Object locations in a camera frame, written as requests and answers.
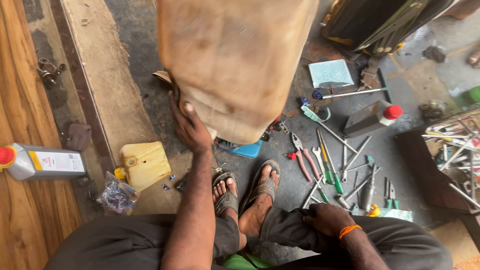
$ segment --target red cap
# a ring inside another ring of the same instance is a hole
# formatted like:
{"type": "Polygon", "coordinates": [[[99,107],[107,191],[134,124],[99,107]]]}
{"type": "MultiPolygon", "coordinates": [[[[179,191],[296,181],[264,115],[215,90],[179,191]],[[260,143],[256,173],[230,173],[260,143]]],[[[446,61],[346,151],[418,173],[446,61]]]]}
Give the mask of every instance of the red cap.
{"type": "Polygon", "coordinates": [[[5,165],[15,159],[15,152],[10,147],[0,147],[0,165],[5,165]]]}
{"type": "Polygon", "coordinates": [[[403,110],[398,105],[392,105],[384,110],[384,117],[388,120],[397,119],[398,117],[402,116],[402,114],[403,110]]]}

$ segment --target pink-handled pliers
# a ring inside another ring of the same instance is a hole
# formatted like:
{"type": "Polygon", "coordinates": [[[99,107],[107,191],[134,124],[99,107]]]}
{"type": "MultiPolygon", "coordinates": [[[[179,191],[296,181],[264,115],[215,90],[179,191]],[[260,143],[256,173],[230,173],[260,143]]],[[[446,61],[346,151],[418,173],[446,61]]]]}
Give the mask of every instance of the pink-handled pliers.
{"type": "Polygon", "coordinates": [[[315,178],[317,180],[320,180],[320,175],[318,174],[317,167],[315,167],[315,163],[313,162],[312,158],[310,157],[310,154],[308,153],[308,149],[303,148],[303,144],[301,143],[300,139],[293,132],[292,132],[292,141],[293,141],[293,145],[297,149],[297,152],[295,154],[297,155],[297,158],[299,159],[300,168],[301,168],[303,174],[305,175],[305,177],[307,178],[308,182],[311,183],[312,179],[310,178],[310,175],[308,174],[307,169],[305,168],[305,164],[303,164],[303,158],[301,157],[302,152],[305,155],[305,157],[307,158],[308,162],[310,163],[310,166],[313,169],[313,174],[315,175],[315,178]]]}

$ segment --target orange thread bracelet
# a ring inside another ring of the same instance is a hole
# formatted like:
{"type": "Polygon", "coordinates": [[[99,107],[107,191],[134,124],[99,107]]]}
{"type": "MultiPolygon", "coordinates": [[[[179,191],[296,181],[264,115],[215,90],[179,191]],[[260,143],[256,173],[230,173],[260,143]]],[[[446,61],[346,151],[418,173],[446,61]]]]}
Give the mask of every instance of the orange thread bracelet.
{"type": "Polygon", "coordinates": [[[342,240],[342,237],[346,234],[348,234],[349,232],[353,231],[353,229],[355,228],[359,228],[361,230],[363,230],[360,226],[358,226],[357,224],[355,225],[351,225],[351,226],[347,226],[345,228],[343,228],[343,230],[340,231],[340,235],[338,236],[338,240],[342,240]]]}

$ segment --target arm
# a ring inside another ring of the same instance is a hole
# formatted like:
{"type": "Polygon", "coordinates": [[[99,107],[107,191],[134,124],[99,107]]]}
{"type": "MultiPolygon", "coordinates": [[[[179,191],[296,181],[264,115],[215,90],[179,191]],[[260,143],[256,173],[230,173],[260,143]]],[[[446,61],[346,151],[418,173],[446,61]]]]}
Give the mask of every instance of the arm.
{"type": "Polygon", "coordinates": [[[187,116],[179,111],[173,94],[168,94],[177,133],[193,152],[192,170],[183,193],[172,234],[162,258],[161,269],[204,269],[212,266],[215,213],[212,201],[212,140],[190,103],[187,116]]]}
{"type": "MultiPolygon", "coordinates": [[[[355,225],[346,211],[331,204],[312,204],[310,210],[316,216],[306,216],[303,220],[328,236],[338,237],[343,228],[355,225]]],[[[353,229],[342,237],[341,244],[350,254],[355,269],[389,270],[363,230],[353,229]]]]}

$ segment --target green plastic stool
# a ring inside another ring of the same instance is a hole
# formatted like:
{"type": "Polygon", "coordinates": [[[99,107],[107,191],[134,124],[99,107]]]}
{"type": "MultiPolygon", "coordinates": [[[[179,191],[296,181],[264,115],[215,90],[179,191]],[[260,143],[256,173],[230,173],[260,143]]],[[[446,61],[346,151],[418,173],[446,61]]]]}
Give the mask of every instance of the green plastic stool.
{"type": "MultiPolygon", "coordinates": [[[[262,260],[250,254],[247,254],[247,256],[258,268],[270,268],[276,266],[269,261],[262,260]]],[[[222,266],[235,270],[257,270],[255,266],[253,266],[249,261],[247,261],[244,257],[238,254],[231,254],[225,256],[225,260],[223,261],[222,266]]]]}

